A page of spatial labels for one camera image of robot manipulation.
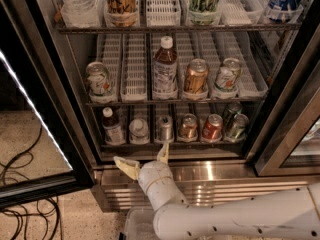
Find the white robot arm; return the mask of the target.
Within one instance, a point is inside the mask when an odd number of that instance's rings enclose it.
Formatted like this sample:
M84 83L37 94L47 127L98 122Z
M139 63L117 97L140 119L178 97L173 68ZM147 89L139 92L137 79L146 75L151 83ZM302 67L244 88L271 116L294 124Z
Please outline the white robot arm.
M116 166L136 180L154 210L160 240L196 240L210 235L320 240L320 184L203 207L189 204L168 165L169 145L141 165L119 156Z

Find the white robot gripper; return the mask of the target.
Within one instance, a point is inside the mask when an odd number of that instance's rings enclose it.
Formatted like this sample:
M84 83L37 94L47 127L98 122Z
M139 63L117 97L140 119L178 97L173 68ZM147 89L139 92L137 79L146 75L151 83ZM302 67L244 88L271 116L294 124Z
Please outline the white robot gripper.
M114 156L116 166L138 183L148 197L154 211L168 203L187 204L184 194L177 187L171 169L167 165L169 160L169 144L164 143L157 154L158 161L146 163L140 169L140 162Z

